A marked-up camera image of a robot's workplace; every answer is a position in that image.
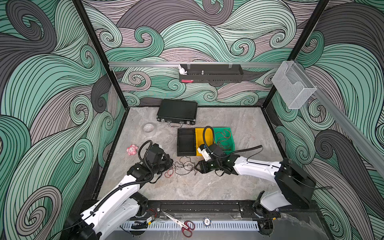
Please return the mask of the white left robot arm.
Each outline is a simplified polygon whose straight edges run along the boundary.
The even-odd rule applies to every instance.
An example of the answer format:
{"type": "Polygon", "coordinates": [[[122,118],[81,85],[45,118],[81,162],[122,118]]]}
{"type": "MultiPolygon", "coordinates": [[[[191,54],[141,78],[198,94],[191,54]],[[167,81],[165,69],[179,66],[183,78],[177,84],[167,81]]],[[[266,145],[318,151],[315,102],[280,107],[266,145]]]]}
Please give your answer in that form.
{"type": "Polygon", "coordinates": [[[130,167],[114,189],[82,213],[66,219],[61,240],[105,240],[125,221],[146,214],[148,199],[139,190],[145,184],[154,184],[154,177],[169,170],[173,160],[151,140],[141,145],[138,157],[140,161],[130,167]]]}

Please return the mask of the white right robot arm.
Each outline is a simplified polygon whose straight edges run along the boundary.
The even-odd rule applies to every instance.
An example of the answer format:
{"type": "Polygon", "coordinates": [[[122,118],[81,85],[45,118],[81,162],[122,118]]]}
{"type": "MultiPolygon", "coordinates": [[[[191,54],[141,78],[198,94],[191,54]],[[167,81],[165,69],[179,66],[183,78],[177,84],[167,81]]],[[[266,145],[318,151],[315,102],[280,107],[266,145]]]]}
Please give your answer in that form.
{"type": "Polygon", "coordinates": [[[316,181],[288,158],[281,162],[252,160],[240,156],[240,151],[227,155],[216,144],[209,147],[202,144],[198,147],[198,152],[204,159],[197,163],[195,169],[202,174],[222,171],[228,175],[260,178],[278,185],[277,191],[259,193],[253,204],[257,217],[277,218],[280,216],[278,210],[290,205],[303,210],[311,206],[316,181]]]}

